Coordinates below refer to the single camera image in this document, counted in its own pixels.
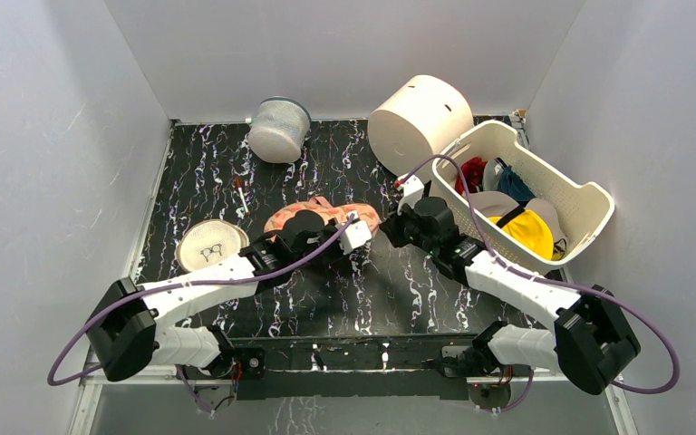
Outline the strawberry print mesh laundry bag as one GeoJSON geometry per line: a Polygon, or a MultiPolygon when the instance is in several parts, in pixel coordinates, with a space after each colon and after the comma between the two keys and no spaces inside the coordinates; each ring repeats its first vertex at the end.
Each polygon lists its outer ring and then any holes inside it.
{"type": "Polygon", "coordinates": [[[312,211],[318,214],[327,223],[336,219],[339,223],[346,223],[348,217],[355,214],[361,221],[366,222],[374,237],[381,224],[381,218],[375,208],[365,203],[350,203],[333,206],[325,197],[315,196],[307,201],[295,202],[276,211],[265,223],[264,232],[281,230],[285,222],[299,211],[312,211]]]}

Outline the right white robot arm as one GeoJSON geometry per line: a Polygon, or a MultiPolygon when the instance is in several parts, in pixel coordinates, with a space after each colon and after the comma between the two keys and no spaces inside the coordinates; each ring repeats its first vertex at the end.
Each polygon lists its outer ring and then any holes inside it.
{"type": "Polygon", "coordinates": [[[403,205],[380,229],[394,247],[413,245],[428,252],[442,275],[493,295],[540,323],[538,329],[492,323],[462,355],[447,358],[452,369],[496,375],[508,365],[543,368],[562,373],[584,392],[599,394],[641,351],[608,292],[580,295],[564,285],[511,272],[508,261],[459,230],[441,198],[403,205]]]}

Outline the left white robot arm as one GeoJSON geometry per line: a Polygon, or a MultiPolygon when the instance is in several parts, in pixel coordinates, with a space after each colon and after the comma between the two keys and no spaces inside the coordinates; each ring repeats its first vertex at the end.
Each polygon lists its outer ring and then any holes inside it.
{"type": "Polygon", "coordinates": [[[282,285],[301,267],[340,258],[340,239],[355,219],[351,213],[323,221],[300,211],[282,229],[213,266],[144,285],[130,278],[114,282],[90,315],[86,333],[106,380],[128,380],[150,365],[227,377],[240,358],[227,336],[216,326],[184,328],[178,321],[282,285]]]}

